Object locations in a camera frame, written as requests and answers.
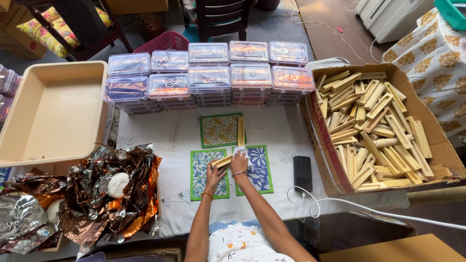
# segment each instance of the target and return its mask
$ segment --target white ball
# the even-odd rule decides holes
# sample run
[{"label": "white ball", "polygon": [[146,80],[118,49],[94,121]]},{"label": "white ball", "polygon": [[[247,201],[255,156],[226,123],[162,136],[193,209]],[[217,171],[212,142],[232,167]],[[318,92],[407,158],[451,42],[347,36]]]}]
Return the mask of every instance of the white ball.
[{"label": "white ball", "polygon": [[107,193],[113,198],[122,198],[124,187],[130,182],[130,177],[127,173],[116,173],[112,176],[107,186]]},{"label": "white ball", "polygon": [[58,222],[58,210],[60,209],[60,203],[65,199],[55,200],[47,209],[47,217],[50,222]]}]

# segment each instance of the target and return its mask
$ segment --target gold bangle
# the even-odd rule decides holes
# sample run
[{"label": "gold bangle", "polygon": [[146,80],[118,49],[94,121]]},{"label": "gold bangle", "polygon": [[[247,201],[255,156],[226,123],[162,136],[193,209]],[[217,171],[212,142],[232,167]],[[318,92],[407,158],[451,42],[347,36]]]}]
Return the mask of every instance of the gold bangle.
[{"label": "gold bangle", "polygon": [[207,192],[207,191],[202,192],[201,193],[201,198],[202,198],[203,194],[208,194],[210,196],[211,200],[213,201],[213,195],[210,192]]}]

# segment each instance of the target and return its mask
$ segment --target white appliance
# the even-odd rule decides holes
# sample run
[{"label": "white appliance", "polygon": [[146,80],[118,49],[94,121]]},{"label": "white appliance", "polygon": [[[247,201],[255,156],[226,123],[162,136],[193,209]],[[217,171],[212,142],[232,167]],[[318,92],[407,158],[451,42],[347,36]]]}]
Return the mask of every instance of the white appliance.
[{"label": "white appliance", "polygon": [[416,20],[432,8],[433,0],[361,0],[356,13],[363,20],[364,26],[377,38],[377,42],[385,43],[407,36],[417,27]]}]

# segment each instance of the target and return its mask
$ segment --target green fabric border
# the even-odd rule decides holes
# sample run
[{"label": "green fabric border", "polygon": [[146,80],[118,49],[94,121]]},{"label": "green fabric border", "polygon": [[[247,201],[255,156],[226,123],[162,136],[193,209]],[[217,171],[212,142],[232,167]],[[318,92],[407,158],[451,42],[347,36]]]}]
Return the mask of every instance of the green fabric border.
[{"label": "green fabric border", "polygon": [[[264,147],[265,160],[267,161],[267,176],[268,176],[268,181],[269,181],[269,184],[270,184],[270,189],[269,190],[259,191],[259,194],[273,193],[274,192],[274,185],[272,184],[272,176],[270,175],[270,162],[268,161],[267,146],[266,145],[249,145],[246,148],[252,148],[252,147]],[[240,188],[239,188],[238,184],[236,184],[236,181],[234,183],[234,188],[235,188],[237,196],[244,196],[244,193],[240,192]]]},{"label": "green fabric border", "polygon": [[[243,113],[231,113],[231,114],[223,114],[223,115],[212,115],[212,116],[202,116],[199,117],[199,126],[201,128],[201,147],[202,148],[212,148],[212,147],[221,147],[221,146],[229,146],[229,145],[237,145],[238,141],[236,143],[226,143],[226,144],[219,144],[219,145],[205,145],[204,144],[204,132],[202,128],[202,120],[204,118],[211,118],[211,117],[227,117],[227,116],[243,116]],[[244,128],[244,144],[247,144],[247,136],[246,136],[246,128]]]},{"label": "green fabric border", "polygon": [[[193,196],[193,192],[192,192],[192,180],[194,179],[194,173],[192,171],[192,155],[194,153],[203,153],[203,152],[216,152],[216,151],[223,151],[223,155],[226,157],[226,149],[207,149],[207,150],[194,150],[194,151],[191,151],[191,163],[189,164],[190,168],[191,168],[191,184],[190,184],[190,191],[191,191],[191,201],[201,201],[202,198],[200,197],[197,197],[197,198],[194,198]],[[223,199],[223,198],[230,198],[230,184],[229,184],[229,181],[228,181],[228,169],[226,169],[226,174],[225,174],[225,182],[226,182],[226,195],[224,196],[216,196],[214,195],[213,196],[213,199]]]}]

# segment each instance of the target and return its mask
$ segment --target woman's right hand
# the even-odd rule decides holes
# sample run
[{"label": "woman's right hand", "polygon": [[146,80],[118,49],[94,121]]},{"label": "woman's right hand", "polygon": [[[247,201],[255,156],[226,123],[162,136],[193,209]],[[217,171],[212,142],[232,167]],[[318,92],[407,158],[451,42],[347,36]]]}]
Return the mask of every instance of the woman's right hand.
[{"label": "woman's right hand", "polygon": [[[249,161],[249,158],[247,158],[246,154],[242,152],[232,157],[232,161],[231,161],[232,175],[238,172],[247,172],[248,161]],[[237,174],[233,178],[235,179],[239,176],[246,176],[246,173]]]}]

